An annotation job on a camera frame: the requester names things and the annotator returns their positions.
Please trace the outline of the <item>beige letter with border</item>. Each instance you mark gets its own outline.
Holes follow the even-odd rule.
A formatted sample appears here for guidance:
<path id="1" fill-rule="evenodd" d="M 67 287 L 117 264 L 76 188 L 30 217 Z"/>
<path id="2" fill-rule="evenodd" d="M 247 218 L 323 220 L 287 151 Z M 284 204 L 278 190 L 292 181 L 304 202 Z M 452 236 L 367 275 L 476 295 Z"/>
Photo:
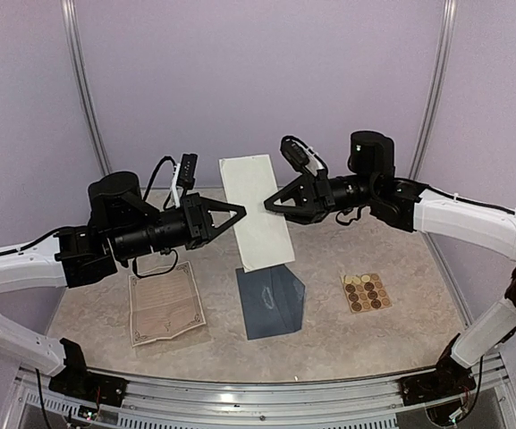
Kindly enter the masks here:
<path id="1" fill-rule="evenodd" d="M 266 210 L 265 200 L 277 191 L 268 155 L 224 158 L 219 161 L 228 203 L 243 206 L 246 215 L 233 228 L 246 273 L 295 260 L 287 223 Z"/>

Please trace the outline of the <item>blue paper envelope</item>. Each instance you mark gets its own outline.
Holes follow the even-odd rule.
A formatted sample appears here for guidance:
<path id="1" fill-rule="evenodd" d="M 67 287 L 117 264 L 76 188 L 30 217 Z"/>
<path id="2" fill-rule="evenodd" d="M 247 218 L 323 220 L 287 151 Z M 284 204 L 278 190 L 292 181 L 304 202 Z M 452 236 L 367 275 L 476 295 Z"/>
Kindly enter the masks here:
<path id="1" fill-rule="evenodd" d="M 235 273 L 249 341 L 301 330 L 305 285 L 286 265 Z"/>

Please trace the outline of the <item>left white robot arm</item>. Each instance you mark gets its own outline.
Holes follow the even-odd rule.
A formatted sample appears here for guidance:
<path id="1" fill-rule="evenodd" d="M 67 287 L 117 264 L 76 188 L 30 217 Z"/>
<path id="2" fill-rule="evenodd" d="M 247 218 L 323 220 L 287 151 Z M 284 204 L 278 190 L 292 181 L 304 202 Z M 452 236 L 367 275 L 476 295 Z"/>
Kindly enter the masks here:
<path id="1" fill-rule="evenodd" d="M 160 211 L 142 196 L 138 176 L 115 172 L 89 185 L 90 218 L 31 243 L 0 248 L 0 294 L 95 284 L 138 257 L 201 248 L 242 219 L 243 206 L 184 195 Z M 0 314 L 0 353 L 52 377 L 80 398 L 97 388 L 80 345 L 49 338 Z"/>

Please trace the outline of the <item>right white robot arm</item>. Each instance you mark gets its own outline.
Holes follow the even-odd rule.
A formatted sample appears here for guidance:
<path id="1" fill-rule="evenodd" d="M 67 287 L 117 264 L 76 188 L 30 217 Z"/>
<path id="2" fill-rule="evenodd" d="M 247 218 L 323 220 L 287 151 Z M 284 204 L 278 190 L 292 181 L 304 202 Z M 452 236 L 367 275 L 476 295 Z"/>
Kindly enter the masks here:
<path id="1" fill-rule="evenodd" d="M 516 209 L 462 198 L 396 176 L 393 140 L 382 133 L 351 134 L 350 175 L 332 178 L 326 163 L 301 139 L 284 136 L 280 152 L 298 177 L 265 200 L 265 209 L 292 223 L 319 223 L 329 215 L 361 214 L 406 232 L 433 233 L 471 243 L 516 264 Z M 446 397 L 493 346 L 516 332 L 516 266 L 502 299 L 454 338 L 429 376 L 429 390 Z"/>

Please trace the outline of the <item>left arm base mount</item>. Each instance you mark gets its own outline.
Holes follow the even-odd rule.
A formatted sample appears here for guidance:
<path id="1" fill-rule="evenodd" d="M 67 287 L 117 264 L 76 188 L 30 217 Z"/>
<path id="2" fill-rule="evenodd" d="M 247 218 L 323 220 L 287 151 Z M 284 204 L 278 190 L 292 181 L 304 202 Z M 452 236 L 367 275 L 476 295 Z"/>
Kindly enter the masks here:
<path id="1" fill-rule="evenodd" d="M 128 381 L 121 377 L 91 372 L 79 344 L 62 338 L 64 368 L 51 377 L 49 390 L 78 400 L 120 408 Z"/>

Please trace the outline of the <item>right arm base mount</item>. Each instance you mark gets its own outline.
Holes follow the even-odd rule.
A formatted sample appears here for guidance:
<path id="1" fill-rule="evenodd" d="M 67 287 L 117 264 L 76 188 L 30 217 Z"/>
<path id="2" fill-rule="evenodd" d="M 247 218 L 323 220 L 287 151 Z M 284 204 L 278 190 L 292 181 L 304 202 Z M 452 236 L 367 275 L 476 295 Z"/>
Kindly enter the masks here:
<path id="1" fill-rule="evenodd" d="M 459 334 L 446 346 L 433 371 L 405 376 L 399 380 L 404 406 L 440 400 L 464 393 L 466 389 L 473 391 L 477 388 L 470 367 L 461 366 L 451 357 L 452 347 L 458 337 Z"/>

